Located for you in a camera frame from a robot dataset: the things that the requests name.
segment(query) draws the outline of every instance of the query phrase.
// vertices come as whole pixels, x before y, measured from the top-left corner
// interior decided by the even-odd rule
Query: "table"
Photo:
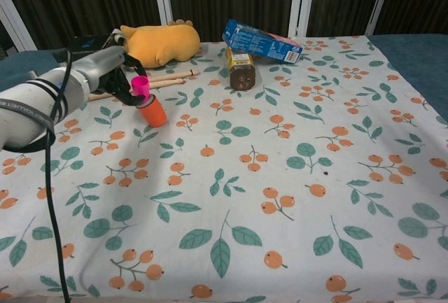
[[[365,302],[448,296],[448,124],[363,36],[304,38],[229,87],[223,43],[153,75],[166,125],[115,99],[56,127],[73,297]],[[0,297],[61,295],[43,153],[0,153]]]

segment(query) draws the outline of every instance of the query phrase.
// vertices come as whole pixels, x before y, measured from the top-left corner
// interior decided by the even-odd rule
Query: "cardboard box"
[[[234,49],[287,63],[296,63],[302,46],[288,38],[270,34],[235,20],[225,26],[223,40]]]

